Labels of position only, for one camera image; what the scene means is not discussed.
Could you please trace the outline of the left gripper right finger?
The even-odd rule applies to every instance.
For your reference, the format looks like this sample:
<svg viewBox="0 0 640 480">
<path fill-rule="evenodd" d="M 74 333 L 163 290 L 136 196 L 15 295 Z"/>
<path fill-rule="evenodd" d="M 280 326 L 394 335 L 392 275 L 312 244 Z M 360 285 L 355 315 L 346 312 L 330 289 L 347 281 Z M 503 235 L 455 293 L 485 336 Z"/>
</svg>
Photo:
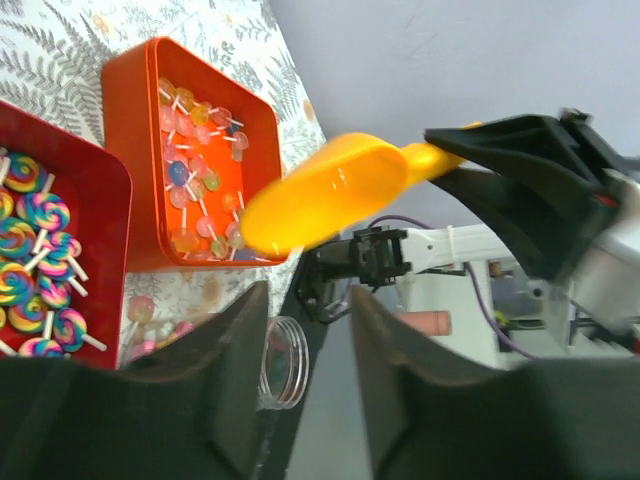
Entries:
<svg viewBox="0 0 640 480">
<path fill-rule="evenodd" d="M 351 291 L 377 479 L 635 479 L 639 362 L 537 360 L 492 369 Z"/>
</svg>

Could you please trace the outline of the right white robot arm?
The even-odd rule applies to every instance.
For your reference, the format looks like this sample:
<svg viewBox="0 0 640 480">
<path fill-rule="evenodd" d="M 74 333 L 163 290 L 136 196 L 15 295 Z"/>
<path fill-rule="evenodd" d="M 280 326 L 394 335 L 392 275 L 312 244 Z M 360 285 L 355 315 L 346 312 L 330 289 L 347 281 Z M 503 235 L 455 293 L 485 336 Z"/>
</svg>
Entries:
<svg viewBox="0 0 640 480">
<path fill-rule="evenodd" d="M 639 317 L 639 162 L 618 154 L 587 114 L 521 115 L 468 130 L 429 129 L 427 145 L 472 162 L 436 180 L 478 218 L 440 230 L 357 231 L 301 259 L 295 294 L 329 323 L 336 280 L 390 285 L 407 273 L 512 257 L 598 323 Z"/>
</svg>

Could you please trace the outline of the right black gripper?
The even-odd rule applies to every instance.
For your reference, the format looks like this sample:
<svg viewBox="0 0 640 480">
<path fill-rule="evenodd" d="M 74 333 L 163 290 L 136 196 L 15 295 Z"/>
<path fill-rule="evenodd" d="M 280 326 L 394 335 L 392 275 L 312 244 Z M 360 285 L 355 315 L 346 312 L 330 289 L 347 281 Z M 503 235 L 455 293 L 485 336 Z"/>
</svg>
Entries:
<svg viewBox="0 0 640 480">
<path fill-rule="evenodd" d="M 525 114 L 476 127 L 427 129 L 427 143 L 503 174 L 460 168 L 434 184 L 482 220 L 528 276 L 567 280 L 612 224 L 623 181 L 639 180 L 639 155 L 618 153 L 591 120 L 564 108 L 559 119 Z M 587 182 L 549 173 L 532 185 L 520 182 L 537 169 L 568 171 Z"/>
</svg>

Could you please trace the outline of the yellow plastic scoop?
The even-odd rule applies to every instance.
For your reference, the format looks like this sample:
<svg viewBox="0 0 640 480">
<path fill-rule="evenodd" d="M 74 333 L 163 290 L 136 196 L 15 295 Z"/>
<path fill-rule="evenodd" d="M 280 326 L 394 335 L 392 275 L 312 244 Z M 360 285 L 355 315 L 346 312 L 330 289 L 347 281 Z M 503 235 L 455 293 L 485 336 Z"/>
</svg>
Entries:
<svg viewBox="0 0 640 480">
<path fill-rule="evenodd" d="M 370 134 L 344 134 L 252 197 L 241 233 L 268 256 L 309 249 L 463 162 L 426 142 L 397 147 Z"/>
</svg>

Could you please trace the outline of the red tray swirl lollipops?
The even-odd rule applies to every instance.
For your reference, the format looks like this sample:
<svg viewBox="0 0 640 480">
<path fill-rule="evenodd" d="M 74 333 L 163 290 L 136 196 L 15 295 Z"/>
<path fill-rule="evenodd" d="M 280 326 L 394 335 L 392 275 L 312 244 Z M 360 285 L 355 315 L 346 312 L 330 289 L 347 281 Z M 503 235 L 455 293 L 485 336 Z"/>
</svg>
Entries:
<svg viewBox="0 0 640 480">
<path fill-rule="evenodd" d="M 132 204 L 123 163 L 1 104 L 1 356 L 114 369 Z"/>
</svg>

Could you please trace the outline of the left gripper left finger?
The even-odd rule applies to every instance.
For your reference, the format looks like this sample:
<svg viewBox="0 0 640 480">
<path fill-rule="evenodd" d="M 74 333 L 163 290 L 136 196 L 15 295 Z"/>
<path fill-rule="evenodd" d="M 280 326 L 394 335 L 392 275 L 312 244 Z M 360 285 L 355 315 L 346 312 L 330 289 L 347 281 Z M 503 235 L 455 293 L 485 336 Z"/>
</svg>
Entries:
<svg viewBox="0 0 640 480">
<path fill-rule="evenodd" d="M 61 358 L 1 362 L 5 479 L 247 479 L 269 292 L 117 371 Z"/>
</svg>

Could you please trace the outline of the orange tray clear lollipops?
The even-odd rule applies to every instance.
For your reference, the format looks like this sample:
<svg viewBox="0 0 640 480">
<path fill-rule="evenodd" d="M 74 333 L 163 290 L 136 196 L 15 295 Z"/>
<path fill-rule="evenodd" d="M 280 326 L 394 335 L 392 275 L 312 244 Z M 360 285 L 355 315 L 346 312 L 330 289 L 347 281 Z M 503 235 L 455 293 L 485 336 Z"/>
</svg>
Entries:
<svg viewBox="0 0 640 480">
<path fill-rule="evenodd" d="M 132 180 L 132 272 L 272 266 L 239 222 L 282 175 L 276 115 L 258 96 L 166 37 L 107 61 L 106 148 Z"/>
</svg>

